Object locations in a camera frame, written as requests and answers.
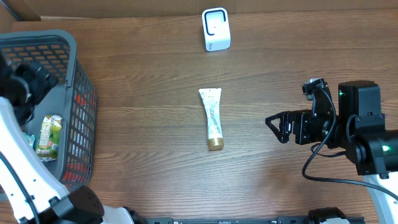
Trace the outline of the teal snack packet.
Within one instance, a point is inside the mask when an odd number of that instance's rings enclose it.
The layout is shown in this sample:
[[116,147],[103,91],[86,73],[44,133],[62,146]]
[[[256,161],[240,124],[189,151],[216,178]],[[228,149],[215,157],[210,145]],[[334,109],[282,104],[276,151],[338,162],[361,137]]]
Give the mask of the teal snack packet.
[[24,133],[24,136],[25,136],[27,142],[29,143],[29,146],[33,150],[35,150],[35,146],[34,146],[34,144],[35,144],[35,136],[33,134],[32,135],[28,135],[27,133]]

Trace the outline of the green snack pouch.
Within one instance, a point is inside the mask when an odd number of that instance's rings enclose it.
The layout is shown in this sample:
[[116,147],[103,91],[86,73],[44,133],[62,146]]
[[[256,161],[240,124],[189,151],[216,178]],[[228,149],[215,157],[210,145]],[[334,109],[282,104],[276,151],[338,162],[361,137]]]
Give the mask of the green snack pouch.
[[61,116],[54,114],[44,117],[35,149],[42,162],[57,160],[61,129]]

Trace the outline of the white tube gold cap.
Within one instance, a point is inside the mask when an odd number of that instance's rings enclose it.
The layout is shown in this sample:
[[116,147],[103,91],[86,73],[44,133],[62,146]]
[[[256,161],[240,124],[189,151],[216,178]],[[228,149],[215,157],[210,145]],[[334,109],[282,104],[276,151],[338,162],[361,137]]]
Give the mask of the white tube gold cap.
[[224,138],[220,119],[221,88],[199,89],[207,119],[207,137],[210,151],[222,150]]

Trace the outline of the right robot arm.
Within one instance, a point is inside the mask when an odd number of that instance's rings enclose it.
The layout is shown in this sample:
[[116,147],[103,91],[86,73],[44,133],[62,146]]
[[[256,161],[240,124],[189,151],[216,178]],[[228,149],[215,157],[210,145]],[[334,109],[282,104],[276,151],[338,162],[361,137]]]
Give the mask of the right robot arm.
[[[311,144],[312,154],[303,165],[303,177],[366,187],[379,222],[397,223],[397,130],[386,129],[379,85],[370,80],[340,83],[337,105],[322,78],[305,82],[302,91],[312,102],[311,109],[283,111],[266,118],[265,124],[282,144],[291,134],[297,144]],[[308,175],[308,166],[323,146],[341,148],[331,157],[345,156],[363,180]]]

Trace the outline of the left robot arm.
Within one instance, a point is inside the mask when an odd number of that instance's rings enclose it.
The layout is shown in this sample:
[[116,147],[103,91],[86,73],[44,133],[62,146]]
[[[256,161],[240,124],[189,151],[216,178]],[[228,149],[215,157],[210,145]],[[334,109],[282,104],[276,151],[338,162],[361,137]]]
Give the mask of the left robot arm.
[[138,223],[133,210],[103,205],[87,186],[70,192],[43,165],[21,127],[58,78],[34,62],[1,58],[1,187],[19,223]]

